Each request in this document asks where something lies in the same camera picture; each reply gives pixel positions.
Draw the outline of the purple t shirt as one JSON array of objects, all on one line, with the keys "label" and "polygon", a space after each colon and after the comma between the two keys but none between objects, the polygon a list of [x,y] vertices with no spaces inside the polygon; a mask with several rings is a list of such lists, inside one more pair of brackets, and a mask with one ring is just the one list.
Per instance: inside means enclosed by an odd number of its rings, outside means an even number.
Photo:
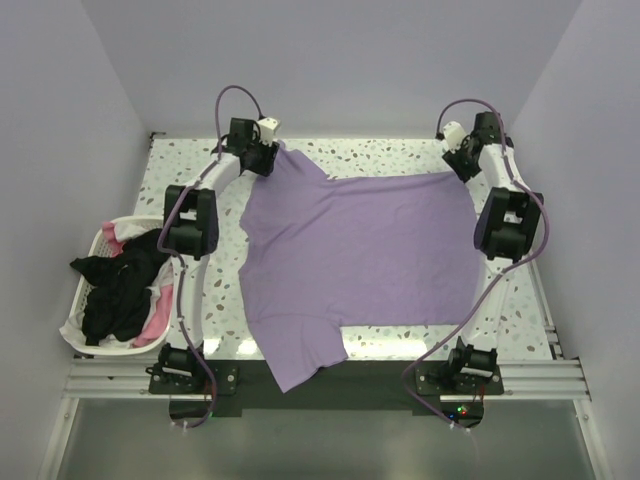
[{"label": "purple t shirt", "polygon": [[346,360],[345,327],[456,325],[481,258],[476,213],[452,173],[330,178],[281,149],[241,217],[249,330],[282,391]]}]

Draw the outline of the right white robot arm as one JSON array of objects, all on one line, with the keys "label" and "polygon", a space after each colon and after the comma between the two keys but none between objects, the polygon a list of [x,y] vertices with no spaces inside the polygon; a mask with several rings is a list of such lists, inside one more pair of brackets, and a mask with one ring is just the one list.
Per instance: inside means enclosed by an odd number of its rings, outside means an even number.
[{"label": "right white robot arm", "polygon": [[544,200],[541,194],[532,198],[498,115],[477,114],[470,132],[449,122],[439,137],[445,163],[471,194],[482,197],[476,202],[473,234],[473,246],[482,260],[477,300],[440,373],[452,390],[466,393],[479,382],[498,379],[499,324],[511,268],[530,254]]}]

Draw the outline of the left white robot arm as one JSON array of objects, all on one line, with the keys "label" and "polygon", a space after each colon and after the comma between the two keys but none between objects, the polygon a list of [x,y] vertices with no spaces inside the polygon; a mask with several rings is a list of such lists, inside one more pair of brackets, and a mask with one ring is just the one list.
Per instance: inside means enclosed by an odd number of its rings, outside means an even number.
[{"label": "left white robot arm", "polygon": [[279,128],[273,117],[233,118],[210,163],[187,184],[165,190],[158,250],[171,256],[174,281],[172,332],[159,362],[173,369],[173,382],[185,392],[200,390],[210,375],[202,353],[202,300],[210,256],[220,238],[218,198],[245,172],[271,175]]}]

